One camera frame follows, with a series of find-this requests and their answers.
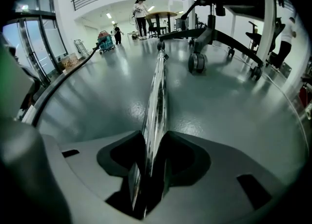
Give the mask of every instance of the black pants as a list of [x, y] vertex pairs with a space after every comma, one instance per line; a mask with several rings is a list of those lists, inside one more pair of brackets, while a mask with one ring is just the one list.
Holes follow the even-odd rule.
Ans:
[[277, 1], [278, 1], [278, 5], [284, 8], [284, 0], [277, 0]]
[[144, 35], [146, 36], [146, 20], [145, 20], [145, 18], [144, 17], [143, 18], [136, 18], [136, 20], [137, 20], [140, 36], [143, 37], [142, 27], [143, 27]]
[[121, 43], [121, 34], [115, 35], [116, 44]]
[[276, 68], [280, 68], [282, 66], [283, 61], [287, 57], [287, 55], [290, 53], [292, 49], [292, 45], [288, 42], [282, 41], [281, 47], [279, 48], [279, 53], [276, 56], [276, 58], [273, 60], [273, 65]]

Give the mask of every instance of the chrome pole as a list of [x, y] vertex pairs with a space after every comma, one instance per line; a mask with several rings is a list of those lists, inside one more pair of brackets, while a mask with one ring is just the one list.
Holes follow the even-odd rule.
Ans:
[[134, 164], [130, 170], [129, 189], [132, 208], [140, 216], [140, 219], [145, 217], [148, 210], [148, 191], [152, 190], [149, 183], [153, 176], [161, 139], [168, 130], [165, 56], [165, 52], [160, 50], [142, 127], [142, 135], [145, 140], [144, 171], [139, 171], [137, 164]]

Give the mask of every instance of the caster wheel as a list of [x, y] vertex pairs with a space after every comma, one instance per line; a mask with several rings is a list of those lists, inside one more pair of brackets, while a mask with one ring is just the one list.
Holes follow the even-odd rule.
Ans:
[[190, 47], [191, 47], [191, 46], [194, 46], [194, 43], [195, 43], [194, 39], [191, 39], [191, 40], [189, 41], [189, 46], [190, 46]]
[[159, 41], [157, 43], [157, 50], [161, 50], [161, 49], [165, 50], [165, 42], [164, 41]]
[[235, 53], [234, 49], [229, 49], [228, 57], [232, 58], [234, 56], [234, 53]]
[[254, 69], [252, 69], [251, 78], [255, 76], [255, 80], [258, 81], [261, 78], [262, 75], [262, 69], [259, 66], [256, 66]]
[[205, 55], [193, 53], [189, 57], [189, 71], [191, 73], [202, 73], [205, 68]]

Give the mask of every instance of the gray plastic panel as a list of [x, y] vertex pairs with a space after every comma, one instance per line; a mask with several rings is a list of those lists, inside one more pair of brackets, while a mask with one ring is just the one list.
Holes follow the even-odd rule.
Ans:
[[220, 224], [255, 213], [237, 180], [242, 174], [252, 174], [273, 200], [285, 190], [273, 174], [243, 152], [195, 136], [175, 134], [204, 148], [211, 156], [211, 167], [193, 186], [171, 187], [144, 222]]
[[71, 170], [52, 137], [44, 136], [44, 144], [50, 167], [67, 200], [74, 224], [140, 223], [93, 194]]
[[62, 152], [71, 149], [79, 151], [79, 154], [66, 158], [68, 165], [87, 188], [102, 200], [106, 200], [114, 192], [120, 190], [122, 178], [108, 175], [98, 164], [97, 153], [101, 148], [132, 133], [133, 131], [130, 131], [93, 141], [60, 144], [60, 150]]

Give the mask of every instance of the round table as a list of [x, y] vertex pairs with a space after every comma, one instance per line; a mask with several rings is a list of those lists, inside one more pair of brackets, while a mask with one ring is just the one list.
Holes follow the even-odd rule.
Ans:
[[171, 11], [158, 11], [153, 12], [145, 16], [146, 19], [156, 19], [156, 26], [157, 26], [157, 34], [160, 36], [160, 22], [159, 19], [168, 19], [168, 32], [171, 32], [170, 28], [170, 18], [176, 17], [177, 13]]

